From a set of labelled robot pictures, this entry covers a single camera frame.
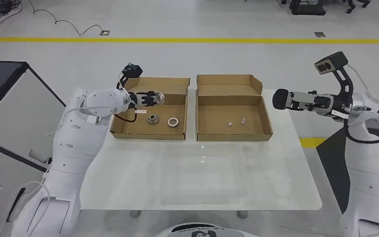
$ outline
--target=black cable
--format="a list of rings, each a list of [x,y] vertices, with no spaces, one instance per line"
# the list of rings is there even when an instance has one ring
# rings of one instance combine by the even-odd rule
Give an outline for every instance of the black cable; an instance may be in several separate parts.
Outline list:
[[[0,0],[0,17],[18,9],[21,0]]]
[[[59,21],[63,21],[63,22],[67,22],[67,23],[71,24],[72,27],[76,30],[77,34],[80,35],[80,36],[81,36],[82,34],[86,33],[89,29],[91,29],[92,27],[95,27],[95,26],[100,27],[101,32],[103,32],[103,30],[102,30],[102,28],[101,28],[100,25],[92,25],[92,26],[90,26],[88,29],[86,29],[86,30],[81,34],[81,33],[79,33],[79,31],[76,29],[76,27],[75,27],[71,22],[66,21],[66,20],[58,20],[58,21],[55,21],[55,24],[57,24]]]
[[[121,119],[122,121],[125,121],[125,122],[128,122],[128,123],[133,123],[137,120],[137,113],[134,113],[134,119],[133,120],[127,120],[127,119],[124,119],[120,116],[118,116],[117,114],[113,114],[114,116],[116,116],[117,118]]]
[[[31,1],[28,0],[28,2],[30,3],[31,7],[33,7],[33,14],[36,13],[37,11],[46,11],[46,10],[44,10],[44,9],[37,9],[37,10],[36,10],[36,9],[34,8],[33,4],[31,3]],[[89,28],[87,28],[83,33],[79,33],[78,29],[76,29],[76,27],[75,27],[71,22],[66,21],[66,20],[57,20],[57,18],[56,18],[51,12],[49,12],[49,11],[46,11],[46,12],[48,12],[50,15],[52,15],[52,16],[54,17],[54,20],[55,20],[54,24],[57,24],[57,23],[60,22],[60,21],[62,21],[62,22],[66,22],[66,23],[69,23],[70,25],[72,25],[72,27],[76,30],[77,34],[80,35],[80,36],[83,35],[83,34],[85,34],[89,29],[91,29],[92,27],[95,27],[95,26],[100,27],[101,32],[102,32],[102,33],[104,32],[104,30],[101,28],[100,25],[92,25],[92,26],[90,26]]]
[[[19,14],[19,13],[23,10],[23,4],[22,4],[21,2],[20,2],[20,4],[21,4],[21,9],[20,9],[17,13],[15,13],[15,14],[13,14],[13,15],[10,15],[10,16],[8,16],[8,17],[6,17],[6,18],[4,18],[2,21],[0,21],[0,24],[3,23],[5,20],[7,20],[7,19],[13,17],[14,15]]]
[[[35,12],[37,12],[37,11],[46,11],[46,10],[44,10],[44,9],[38,9],[38,10],[34,10],[34,7],[33,7],[33,14],[35,13]],[[55,18],[55,16],[51,13],[51,12],[49,12],[49,11],[46,11],[46,12],[48,12],[48,13],[50,13],[50,15],[52,15],[53,17],[54,17],[54,19],[55,19],[55,23],[57,23],[57,18]]]
[[[348,139],[352,140],[353,142],[357,142],[360,144],[378,144],[379,143],[379,140],[363,141],[363,140],[358,140],[358,139],[355,139],[354,137],[352,137],[350,132],[349,132],[349,125],[348,125],[347,119],[345,119],[343,121],[343,129],[345,130],[346,137],[348,137]]]

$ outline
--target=white robot body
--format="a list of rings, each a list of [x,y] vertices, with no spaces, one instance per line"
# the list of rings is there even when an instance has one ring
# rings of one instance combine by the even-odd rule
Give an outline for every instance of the white robot body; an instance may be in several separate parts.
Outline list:
[[[377,108],[367,95],[353,96],[353,106],[359,105]],[[378,113],[351,113],[349,132],[358,140],[377,140],[378,136],[368,129],[379,129]],[[345,160],[350,177],[349,203],[342,215],[341,224],[345,236],[366,236],[362,227],[379,233],[379,143],[362,144],[346,140]]]

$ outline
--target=cable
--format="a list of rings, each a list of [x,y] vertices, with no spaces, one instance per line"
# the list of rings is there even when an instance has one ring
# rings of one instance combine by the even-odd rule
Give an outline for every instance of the cable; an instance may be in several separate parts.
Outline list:
[[[377,103],[379,103],[379,101],[376,99],[376,97],[374,96],[374,94],[370,91],[370,89],[368,89],[368,86],[366,85],[366,83],[363,81],[363,79],[361,78],[361,76],[359,75],[358,71],[355,70],[352,66],[350,66],[349,64],[347,64],[347,66],[349,68],[351,68],[355,74],[358,76],[359,80],[362,82],[363,86],[366,88],[366,91],[369,93],[369,97],[373,97],[374,100],[376,100]]]
[[[366,88],[367,93],[369,93],[370,96],[372,96],[377,101],[377,99],[371,93],[371,91],[368,89],[366,83],[363,81],[363,79],[361,78],[361,76],[359,75],[359,73],[352,66],[350,66],[348,64],[347,64],[347,66],[349,68],[351,68],[356,73],[356,75],[358,76],[359,80],[361,80],[363,86]],[[364,140],[358,140],[358,139],[352,137],[351,134],[350,134],[350,132],[349,132],[348,119],[344,119],[344,121],[343,121],[343,129],[344,129],[344,131],[345,131],[346,136],[348,137],[348,139],[352,140],[353,142],[357,142],[357,143],[360,143],[360,144],[378,144],[379,143],[379,140],[364,141]]]
[[[113,114],[113,115],[116,116],[117,118],[121,119],[122,121],[125,121],[125,122],[128,122],[128,123],[133,123],[133,122],[135,122],[137,120],[137,113],[135,113],[135,112],[134,112],[134,119],[133,120],[124,119],[124,118],[118,116],[117,114]]]
[[[36,225],[35,225],[35,226],[31,229],[31,231],[29,232],[28,237],[30,237],[30,236],[33,234],[34,230],[37,228],[38,224],[41,222],[43,216],[46,214],[47,209],[49,208],[49,205],[50,205],[50,192],[49,192],[49,190],[47,189],[47,187],[46,187],[42,182],[40,182],[40,181],[30,181],[30,182],[26,183],[26,185],[33,184],[33,183],[35,183],[35,184],[40,184],[40,185],[45,189],[45,191],[46,191],[46,193],[47,193],[47,205],[46,205],[46,208],[45,208],[45,210],[43,211],[41,217],[38,219]]]
[[[21,0],[0,0],[0,17],[18,9],[20,4]]]
[[[22,4],[21,2],[20,2],[20,5],[21,5],[21,9],[20,9],[17,13],[15,13],[15,14],[13,14],[13,15],[10,15],[10,16],[8,16],[8,17],[6,17],[6,18],[4,18],[2,21],[0,21],[0,24],[3,23],[5,20],[7,20],[7,19],[13,17],[14,15],[19,14],[19,13],[23,10],[23,4]]]
[[[30,3],[31,7],[33,7],[33,14],[36,13],[37,11],[46,11],[46,10],[44,10],[44,9],[37,9],[37,10],[36,10],[36,9],[34,8],[33,4],[31,3],[31,1],[28,0],[28,2]],[[92,26],[90,26],[89,28],[87,28],[83,33],[79,33],[78,29],[77,29],[77,28],[76,28],[71,22],[66,21],[66,20],[57,20],[57,18],[56,18],[51,12],[49,12],[49,11],[46,11],[46,12],[48,12],[50,15],[52,15],[52,16],[54,17],[54,20],[55,20],[54,24],[57,24],[58,22],[66,22],[66,23],[69,23],[70,25],[72,25],[72,27],[76,30],[77,34],[80,35],[80,36],[83,35],[83,34],[85,34],[89,29],[91,29],[92,27],[95,27],[95,26],[100,27],[101,32],[102,32],[102,33],[104,32],[104,30],[101,28],[100,25],[92,25]]]
[[[41,187],[43,187],[43,188],[45,189],[45,191],[46,191],[46,193],[47,193],[47,205],[46,205],[46,208],[45,208],[44,212],[42,213],[41,217],[40,217],[39,220],[37,221],[36,225],[32,228],[31,232],[28,233],[28,237],[30,237],[30,236],[33,234],[33,232],[35,231],[36,227],[37,227],[38,224],[41,222],[43,216],[46,214],[47,209],[49,208],[49,205],[50,205],[50,198],[51,198],[49,190],[48,190],[47,187],[46,187],[42,182],[40,182],[40,181],[30,181],[30,182],[27,182],[26,184],[22,185],[21,188],[25,188],[25,187],[28,186],[29,184],[39,184],[39,186],[38,186],[37,188],[39,188],[39,187],[41,186]],[[8,236],[8,235],[11,234],[11,233],[12,233],[12,229],[7,233],[6,236]]]
[[[350,132],[349,132],[349,125],[348,125],[347,119],[344,119],[344,121],[343,121],[343,129],[346,133],[346,137],[348,137],[348,139],[352,140],[353,142],[357,142],[360,144],[378,144],[379,143],[379,140],[364,141],[364,140],[358,140],[358,139],[355,139],[354,137],[352,137]]]
[[[126,104],[126,105],[124,105],[124,106],[117,107],[117,109],[118,109],[118,108],[125,108],[125,107],[129,107],[129,103]],[[66,111],[66,112],[62,115],[62,118],[60,119],[57,128],[56,128],[54,131],[52,131],[51,133],[46,134],[46,135],[47,135],[47,136],[51,136],[53,133],[55,133],[56,131],[58,131],[58,130],[61,128],[61,126],[62,126],[62,125],[61,125],[61,124],[62,124],[62,121],[66,118],[66,115],[67,115],[68,113],[70,113],[70,112],[72,112],[72,111],[75,111],[75,110],[87,110],[87,109],[89,109],[89,108],[114,108],[114,107],[110,107],[110,106],[93,106],[93,107],[72,108],[72,109]]]

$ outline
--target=cardboard box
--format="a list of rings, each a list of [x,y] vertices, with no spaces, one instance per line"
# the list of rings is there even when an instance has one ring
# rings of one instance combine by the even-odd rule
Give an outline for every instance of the cardboard box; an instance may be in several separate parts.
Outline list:
[[[147,110],[146,114],[138,114],[134,123],[128,123],[114,117],[111,133],[115,138],[154,139],[154,140],[185,140],[187,123],[187,90],[189,78],[134,78],[129,79],[125,89],[131,92],[159,91],[165,94],[165,103],[153,107],[139,107]],[[149,124],[147,117],[156,114],[159,122]],[[134,110],[118,114],[124,119],[134,119]],[[169,118],[176,117],[179,125],[168,126]]]
[[[252,75],[198,75],[197,140],[269,140],[272,128],[262,88]]]

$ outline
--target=cardboard box flap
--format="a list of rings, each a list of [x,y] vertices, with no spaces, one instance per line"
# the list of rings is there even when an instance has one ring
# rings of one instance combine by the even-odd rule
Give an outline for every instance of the cardboard box flap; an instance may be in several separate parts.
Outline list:
[[[252,75],[198,75],[198,96],[260,96],[262,83]]]
[[[131,78],[125,88],[131,92],[159,91],[164,94],[186,95],[189,78]]]

